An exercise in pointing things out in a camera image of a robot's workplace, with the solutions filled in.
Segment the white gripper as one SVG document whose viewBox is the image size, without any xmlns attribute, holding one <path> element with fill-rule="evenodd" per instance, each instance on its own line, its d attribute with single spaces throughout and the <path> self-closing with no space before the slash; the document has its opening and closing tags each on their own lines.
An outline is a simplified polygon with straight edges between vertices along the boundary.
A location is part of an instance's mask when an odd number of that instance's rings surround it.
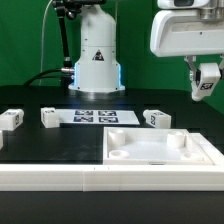
<svg viewBox="0 0 224 224">
<path fill-rule="evenodd" d="M 157 5 L 150 50 L 157 57 L 185 56 L 193 94 L 195 56 L 221 54 L 219 71 L 224 79 L 224 0 L 157 0 Z"/>
</svg>

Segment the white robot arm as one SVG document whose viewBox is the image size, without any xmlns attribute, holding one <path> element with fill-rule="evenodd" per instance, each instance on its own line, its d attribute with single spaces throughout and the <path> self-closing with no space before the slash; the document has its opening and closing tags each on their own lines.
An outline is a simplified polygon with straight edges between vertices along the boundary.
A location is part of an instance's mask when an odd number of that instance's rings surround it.
<svg viewBox="0 0 224 224">
<path fill-rule="evenodd" d="M 224 0 L 157 0 L 157 5 L 150 50 L 158 57 L 184 58 L 192 99 L 200 101 L 224 73 Z M 81 16 L 81 55 L 69 89 L 89 98 L 123 91 L 115 20 L 94 3 L 85 4 Z"/>
</svg>

